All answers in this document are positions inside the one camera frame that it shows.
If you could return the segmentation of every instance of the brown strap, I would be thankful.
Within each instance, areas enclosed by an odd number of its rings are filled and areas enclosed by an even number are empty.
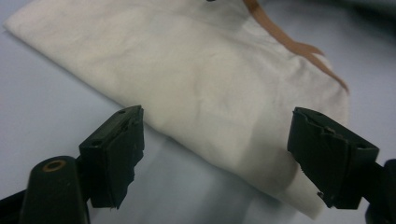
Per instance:
[[[334,78],[336,81],[340,83],[340,85],[347,91],[347,84],[343,79],[338,77],[335,73],[332,72],[320,59],[318,59],[312,53],[319,53],[321,51],[315,47],[306,44],[299,44],[292,40],[288,35],[286,35],[277,25],[275,25],[265,14],[265,12],[260,7],[257,0],[244,0],[247,9],[250,14],[256,20],[256,22],[264,28],[273,38],[275,38],[280,44],[285,46],[286,49],[290,50],[295,54],[299,54],[305,57],[309,62],[311,62],[314,66],[320,69],[322,72],[328,74],[330,77]]]

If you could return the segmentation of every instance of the dark object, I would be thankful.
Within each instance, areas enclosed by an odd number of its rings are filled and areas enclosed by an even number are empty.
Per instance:
[[[90,223],[93,207],[120,207],[143,157],[143,109],[115,113],[80,146],[80,157],[40,162],[28,188],[0,201],[0,223]]]
[[[317,111],[293,114],[288,151],[327,206],[357,209],[364,197],[367,223],[396,223],[396,160],[381,167],[376,146]]]

